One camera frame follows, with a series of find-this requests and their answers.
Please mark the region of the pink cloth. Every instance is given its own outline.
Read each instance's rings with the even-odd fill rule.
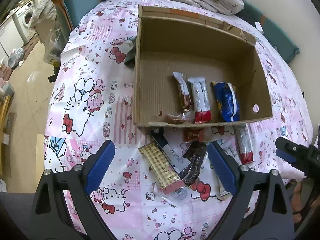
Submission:
[[[70,170],[84,163],[105,139],[112,140],[115,157],[91,198],[117,239],[204,239],[231,199],[217,199],[220,189],[209,161],[199,176],[209,196],[188,189],[185,204],[173,207],[155,194],[157,179],[138,152],[138,147],[150,142],[150,136],[132,124],[134,70],[124,65],[137,34],[138,3],[204,14],[257,37],[256,49],[269,87],[273,118],[249,124],[252,169],[269,172],[275,168],[283,178],[301,178],[301,172],[276,156],[275,140],[283,134],[295,143],[309,145],[313,136],[310,117],[288,65],[253,26],[236,16],[168,0],[107,0],[82,18],[61,54],[45,130],[44,167],[56,172]],[[165,129],[165,136],[178,154],[186,150],[182,130]],[[217,140],[229,154],[237,154],[232,126],[205,129],[204,140]],[[249,203],[250,211],[255,199]],[[75,227],[84,232],[69,193],[66,201]]]

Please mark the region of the washing machine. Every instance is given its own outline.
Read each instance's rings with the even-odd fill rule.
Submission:
[[[12,15],[13,21],[17,27],[17,30],[24,41],[24,44],[28,43],[30,39],[35,35],[35,31],[29,28],[29,22],[33,15],[35,7],[33,1],[28,2]]]

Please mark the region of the washing machine door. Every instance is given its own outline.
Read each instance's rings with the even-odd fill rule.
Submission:
[[[23,25],[24,25],[26,28],[29,27],[29,22],[30,22],[30,19],[31,19],[32,15],[33,15],[33,9],[32,9],[32,8],[26,10],[25,13],[24,13],[24,15],[23,15],[23,20],[22,20],[22,22],[23,22]]]

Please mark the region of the blue snack package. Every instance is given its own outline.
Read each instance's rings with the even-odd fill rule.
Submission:
[[[240,120],[240,108],[235,92],[230,83],[212,82],[214,96],[221,116],[226,122]]]

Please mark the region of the pink bed sheet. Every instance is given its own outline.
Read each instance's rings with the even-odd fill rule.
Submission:
[[[285,135],[295,143],[311,143],[313,131],[307,106],[289,66],[263,35],[236,16],[168,0],[106,0],[82,18],[61,54],[45,130],[45,168],[68,171],[96,153],[106,139],[112,140],[115,157],[91,199],[114,235],[122,240],[204,239],[231,199],[217,199],[219,185],[209,161],[199,177],[209,194],[191,190],[185,204],[174,207],[155,194],[156,177],[138,152],[138,147],[150,142],[150,136],[132,124],[134,70],[124,65],[137,34],[138,4],[204,14],[257,37],[256,49],[268,82],[273,118],[249,124],[252,169],[278,169],[285,179],[303,176],[276,156],[275,140]],[[217,140],[230,154],[237,154],[232,126],[208,128],[204,134],[205,140]],[[181,130],[166,129],[165,136],[176,152],[185,151]],[[76,229],[85,232],[70,194],[65,192],[65,196]],[[254,202],[249,204],[251,210]]]

